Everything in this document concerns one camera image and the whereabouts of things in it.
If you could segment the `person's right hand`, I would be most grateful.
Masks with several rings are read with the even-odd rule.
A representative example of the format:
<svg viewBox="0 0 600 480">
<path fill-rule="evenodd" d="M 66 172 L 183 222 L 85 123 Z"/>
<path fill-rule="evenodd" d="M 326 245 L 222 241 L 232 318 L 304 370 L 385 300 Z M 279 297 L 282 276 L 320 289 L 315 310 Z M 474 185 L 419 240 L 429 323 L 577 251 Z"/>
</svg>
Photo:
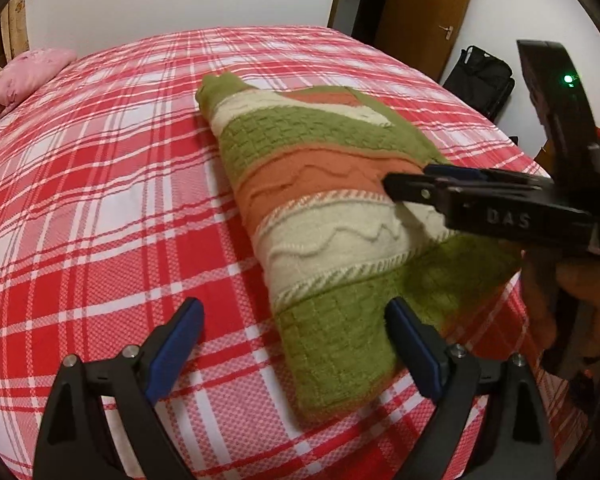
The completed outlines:
<svg viewBox="0 0 600 480">
<path fill-rule="evenodd" d="M 544 370 L 600 379 L 600 256 L 528 247 L 520 286 Z"/>
</svg>

